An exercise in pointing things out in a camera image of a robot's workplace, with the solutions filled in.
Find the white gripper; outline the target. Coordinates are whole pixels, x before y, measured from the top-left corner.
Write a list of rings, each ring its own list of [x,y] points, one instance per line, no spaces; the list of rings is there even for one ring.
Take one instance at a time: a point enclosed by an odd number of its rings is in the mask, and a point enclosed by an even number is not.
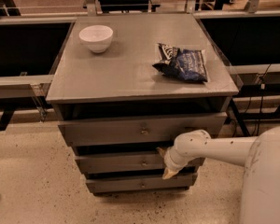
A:
[[[168,180],[177,175],[189,163],[189,159],[181,156],[173,147],[169,147],[167,150],[163,147],[158,147],[157,151],[162,158],[164,157],[166,165],[162,175],[163,180]]]

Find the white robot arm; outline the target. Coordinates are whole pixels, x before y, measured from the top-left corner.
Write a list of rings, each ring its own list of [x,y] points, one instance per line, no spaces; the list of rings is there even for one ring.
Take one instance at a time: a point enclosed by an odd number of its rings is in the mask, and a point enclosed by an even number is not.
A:
[[[195,130],[158,151],[164,161],[163,179],[177,175],[196,158],[244,167],[240,224],[280,224],[280,126],[259,136],[232,138]]]

